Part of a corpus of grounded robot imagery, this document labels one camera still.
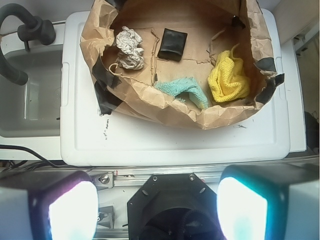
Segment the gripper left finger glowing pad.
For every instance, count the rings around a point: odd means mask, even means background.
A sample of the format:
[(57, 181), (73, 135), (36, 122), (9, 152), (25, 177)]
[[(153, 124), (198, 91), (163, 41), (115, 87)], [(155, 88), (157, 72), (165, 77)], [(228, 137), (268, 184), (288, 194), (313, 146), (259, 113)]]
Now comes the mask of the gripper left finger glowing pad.
[(82, 170), (0, 174), (2, 240), (91, 240), (98, 210), (97, 188)]

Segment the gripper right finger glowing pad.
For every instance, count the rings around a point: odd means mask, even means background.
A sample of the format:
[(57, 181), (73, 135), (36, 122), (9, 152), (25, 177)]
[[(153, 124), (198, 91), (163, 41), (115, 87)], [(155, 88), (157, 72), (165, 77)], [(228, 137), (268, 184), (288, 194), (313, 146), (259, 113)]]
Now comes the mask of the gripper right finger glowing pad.
[(228, 240), (318, 240), (319, 166), (229, 165), (217, 188), (217, 215)]

